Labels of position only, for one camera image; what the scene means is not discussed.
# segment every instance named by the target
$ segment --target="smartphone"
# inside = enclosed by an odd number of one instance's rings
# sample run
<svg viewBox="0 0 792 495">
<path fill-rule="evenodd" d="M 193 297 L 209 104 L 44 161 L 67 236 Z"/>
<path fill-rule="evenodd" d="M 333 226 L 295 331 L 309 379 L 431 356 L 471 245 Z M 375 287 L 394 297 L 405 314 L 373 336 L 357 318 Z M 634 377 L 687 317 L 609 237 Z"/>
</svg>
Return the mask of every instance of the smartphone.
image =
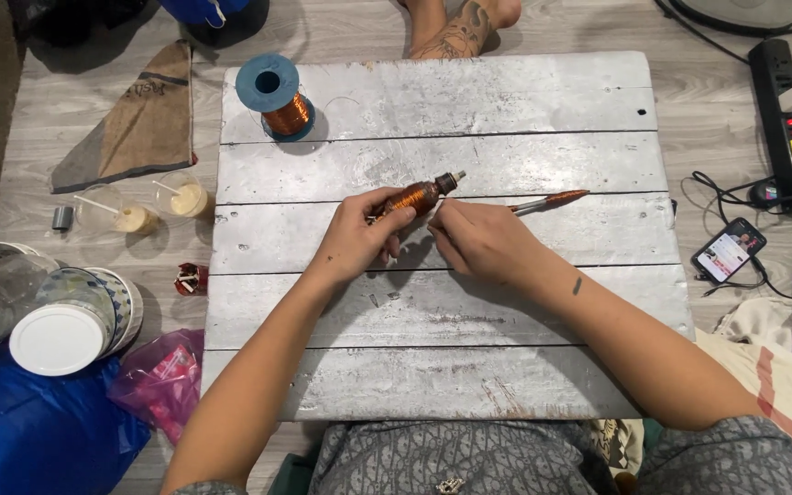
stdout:
<svg viewBox="0 0 792 495">
<path fill-rule="evenodd" d="M 711 282 L 722 284 L 751 261 L 764 246 L 763 234 L 739 217 L 729 222 L 705 247 L 699 249 L 693 255 L 692 262 Z"/>
</svg>

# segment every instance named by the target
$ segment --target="pink plastic bag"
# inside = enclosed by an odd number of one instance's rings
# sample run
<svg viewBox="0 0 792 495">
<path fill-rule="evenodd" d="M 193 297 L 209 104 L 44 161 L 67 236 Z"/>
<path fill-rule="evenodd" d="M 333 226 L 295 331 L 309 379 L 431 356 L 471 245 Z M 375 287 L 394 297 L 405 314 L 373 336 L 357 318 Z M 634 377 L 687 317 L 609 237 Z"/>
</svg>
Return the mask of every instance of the pink plastic bag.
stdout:
<svg viewBox="0 0 792 495">
<path fill-rule="evenodd" d="M 106 394 L 176 445 L 201 399 L 203 330 L 176 330 L 128 354 Z"/>
</svg>

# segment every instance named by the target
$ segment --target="left hand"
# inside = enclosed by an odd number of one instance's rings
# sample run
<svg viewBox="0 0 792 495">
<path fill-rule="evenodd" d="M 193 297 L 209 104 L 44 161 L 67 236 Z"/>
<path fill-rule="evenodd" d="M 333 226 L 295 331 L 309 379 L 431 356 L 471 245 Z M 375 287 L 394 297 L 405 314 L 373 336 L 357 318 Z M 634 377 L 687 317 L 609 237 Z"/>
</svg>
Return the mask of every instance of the left hand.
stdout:
<svg viewBox="0 0 792 495">
<path fill-rule="evenodd" d="M 400 191 L 401 187 L 380 187 L 345 198 L 335 210 L 323 242 L 304 273 L 321 276 L 334 285 L 343 284 L 362 274 L 375 256 L 380 256 L 384 263 L 390 256 L 399 257 L 396 232 L 414 220 L 417 215 L 414 208 L 396 209 L 374 225 L 368 225 L 366 217 Z"/>
</svg>

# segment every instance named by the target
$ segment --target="power strip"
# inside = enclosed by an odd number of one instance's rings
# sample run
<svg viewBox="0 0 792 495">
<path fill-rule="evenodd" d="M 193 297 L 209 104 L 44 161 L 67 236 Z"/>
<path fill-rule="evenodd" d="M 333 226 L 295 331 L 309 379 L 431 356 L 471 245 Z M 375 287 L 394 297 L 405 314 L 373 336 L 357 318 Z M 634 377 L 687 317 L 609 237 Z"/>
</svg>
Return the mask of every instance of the power strip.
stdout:
<svg viewBox="0 0 792 495">
<path fill-rule="evenodd" d="M 792 55 L 783 39 L 767 39 L 748 54 L 765 144 L 778 197 L 792 196 L 792 112 L 782 112 L 778 96 L 792 87 Z M 781 203 L 792 213 L 792 200 Z"/>
</svg>

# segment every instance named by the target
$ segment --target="white lid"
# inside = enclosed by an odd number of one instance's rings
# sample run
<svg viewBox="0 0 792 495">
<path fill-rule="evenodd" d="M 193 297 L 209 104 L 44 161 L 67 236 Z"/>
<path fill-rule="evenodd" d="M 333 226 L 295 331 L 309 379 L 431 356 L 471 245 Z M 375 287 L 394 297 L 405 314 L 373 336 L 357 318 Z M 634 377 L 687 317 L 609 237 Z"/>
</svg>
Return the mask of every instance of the white lid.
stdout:
<svg viewBox="0 0 792 495">
<path fill-rule="evenodd" d="M 11 356 L 35 374 L 62 376 L 90 365 L 103 350 L 105 324 L 94 312 L 51 304 L 20 320 L 11 332 Z"/>
</svg>

